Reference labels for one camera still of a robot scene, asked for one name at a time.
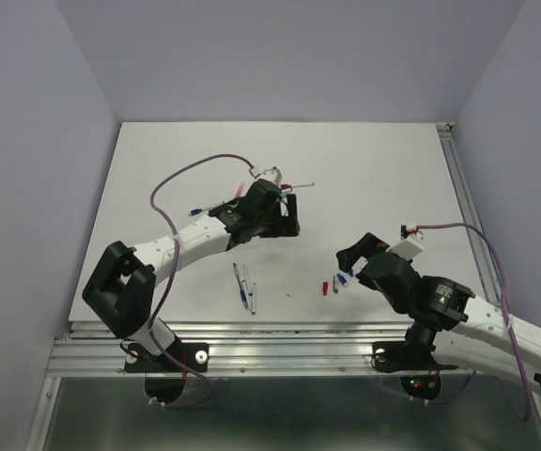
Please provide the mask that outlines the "thin white red-tipped pen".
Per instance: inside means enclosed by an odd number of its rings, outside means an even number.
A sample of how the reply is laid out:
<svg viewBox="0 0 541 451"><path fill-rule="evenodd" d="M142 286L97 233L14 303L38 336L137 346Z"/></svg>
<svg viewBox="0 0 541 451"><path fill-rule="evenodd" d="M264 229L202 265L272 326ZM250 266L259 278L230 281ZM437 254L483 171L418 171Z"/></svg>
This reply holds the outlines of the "thin white red-tipped pen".
<svg viewBox="0 0 541 451"><path fill-rule="evenodd" d="M197 216L199 214L202 214L202 213L208 212L210 210L213 210L215 208L221 207L223 204L224 204L224 202L221 202L221 203L217 203L217 204L207 206L207 207L195 208L195 209L190 210L188 212L188 215L190 217L194 217L194 216Z"/></svg>

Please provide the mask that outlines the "white marker blue cap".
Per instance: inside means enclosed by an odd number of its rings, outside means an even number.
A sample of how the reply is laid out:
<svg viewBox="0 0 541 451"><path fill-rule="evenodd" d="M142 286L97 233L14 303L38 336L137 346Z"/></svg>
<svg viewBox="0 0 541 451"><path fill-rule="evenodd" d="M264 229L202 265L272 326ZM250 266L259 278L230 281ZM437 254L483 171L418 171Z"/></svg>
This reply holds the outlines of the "white marker blue cap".
<svg viewBox="0 0 541 451"><path fill-rule="evenodd" d="M245 291L247 295L247 301L248 301L248 309L252 311L253 307L253 290L252 290L252 283L251 278L249 274L249 270L246 265L242 265L242 273L243 273L243 281L245 284Z"/></svg>

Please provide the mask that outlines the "blue ballpoint pen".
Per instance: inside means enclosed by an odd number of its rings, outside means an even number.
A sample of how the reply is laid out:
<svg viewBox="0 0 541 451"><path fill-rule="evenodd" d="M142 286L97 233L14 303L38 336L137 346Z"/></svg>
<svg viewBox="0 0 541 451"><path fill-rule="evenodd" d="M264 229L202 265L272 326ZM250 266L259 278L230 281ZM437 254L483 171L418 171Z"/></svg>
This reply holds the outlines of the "blue ballpoint pen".
<svg viewBox="0 0 541 451"><path fill-rule="evenodd" d="M246 310L248 310L249 309L248 294L247 294L247 290L244 287L243 282L241 280L238 265L236 263L233 263L232 266L233 266L233 271L234 271L234 274L235 274L235 277L236 277L236 280L237 280L237 283L238 283L238 286L239 286L241 302L242 302L244 308Z"/></svg>

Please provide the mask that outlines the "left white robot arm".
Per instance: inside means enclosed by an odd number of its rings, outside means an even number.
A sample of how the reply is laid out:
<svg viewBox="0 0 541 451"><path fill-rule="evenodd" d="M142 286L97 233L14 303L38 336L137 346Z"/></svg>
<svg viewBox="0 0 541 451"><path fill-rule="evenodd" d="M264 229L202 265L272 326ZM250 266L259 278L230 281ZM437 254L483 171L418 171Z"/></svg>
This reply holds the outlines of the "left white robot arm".
<svg viewBox="0 0 541 451"><path fill-rule="evenodd" d="M297 196L273 182L255 181L237 197L177 232L134 246L109 244L88 278L82 298L110 332L131 339L159 370L178 362L179 338L152 312L155 288L189 265L259 238L300 234Z"/></svg>

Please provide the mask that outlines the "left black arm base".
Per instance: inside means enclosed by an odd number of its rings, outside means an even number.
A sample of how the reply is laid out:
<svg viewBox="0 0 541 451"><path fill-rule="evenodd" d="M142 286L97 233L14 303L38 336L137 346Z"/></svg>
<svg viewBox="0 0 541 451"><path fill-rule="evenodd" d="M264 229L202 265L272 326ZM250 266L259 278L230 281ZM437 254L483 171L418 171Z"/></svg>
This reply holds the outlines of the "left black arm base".
<svg viewBox="0 0 541 451"><path fill-rule="evenodd" d="M123 340L123 370L144 375L144 390L150 404L163 409L186 409L207 401L214 385L206 375L209 344L205 342L173 344L161 355L152 355L135 341Z"/></svg>

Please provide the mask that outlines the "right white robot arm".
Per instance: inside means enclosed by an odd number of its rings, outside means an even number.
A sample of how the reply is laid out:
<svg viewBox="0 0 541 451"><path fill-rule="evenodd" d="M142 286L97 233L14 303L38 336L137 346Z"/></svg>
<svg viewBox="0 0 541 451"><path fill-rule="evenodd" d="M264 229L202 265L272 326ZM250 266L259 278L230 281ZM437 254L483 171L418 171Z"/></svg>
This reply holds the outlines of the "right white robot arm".
<svg viewBox="0 0 541 451"><path fill-rule="evenodd" d="M422 234L404 228L394 245L367 233L336 254L342 272L364 259L354 275L359 284L412 321L402 340L374 344L371 366L386 374L467 368L518 381L541 396L541 328L458 282L419 274L412 261L424 249Z"/></svg>

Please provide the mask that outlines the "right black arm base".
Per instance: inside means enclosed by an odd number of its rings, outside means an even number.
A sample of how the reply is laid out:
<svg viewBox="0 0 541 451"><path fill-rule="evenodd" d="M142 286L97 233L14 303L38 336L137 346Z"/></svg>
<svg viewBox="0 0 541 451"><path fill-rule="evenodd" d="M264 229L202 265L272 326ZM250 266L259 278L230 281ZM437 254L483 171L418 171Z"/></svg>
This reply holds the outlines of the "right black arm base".
<svg viewBox="0 0 541 451"><path fill-rule="evenodd" d="M402 376L401 386L413 399L434 401L441 392L441 365L432 356L436 335L436 330L414 322L403 341L382 341L373 345L371 366L385 374L423 372L423 375Z"/></svg>

